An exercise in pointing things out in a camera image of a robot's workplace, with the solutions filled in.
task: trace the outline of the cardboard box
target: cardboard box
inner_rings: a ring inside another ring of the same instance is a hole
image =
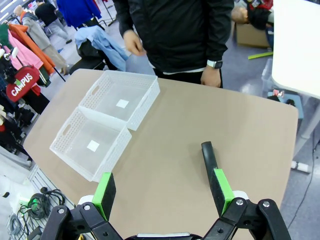
[[[269,48],[266,32],[250,24],[235,24],[236,42],[250,47]]]

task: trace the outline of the man's hand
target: man's hand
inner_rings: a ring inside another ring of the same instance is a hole
[[[219,88],[221,85],[220,70],[207,65],[201,76],[201,84]]]
[[[127,30],[123,34],[123,40],[126,49],[137,56],[146,54],[146,51],[142,47],[139,36],[133,30]]]

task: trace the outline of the orange jacket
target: orange jacket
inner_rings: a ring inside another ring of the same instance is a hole
[[[12,32],[18,34],[20,38],[22,38],[31,51],[37,55],[41,61],[43,62],[43,66],[47,73],[53,74],[55,72],[54,67],[56,66],[54,62],[48,57],[36,44],[32,39],[26,34],[28,27],[24,25],[16,25],[16,24],[9,24],[9,29]]]

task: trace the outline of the white table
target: white table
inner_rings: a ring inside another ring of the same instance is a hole
[[[320,5],[305,0],[274,1],[272,78],[284,89],[320,99]],[[296,155],[320,121],[320,105],[297,137]]]

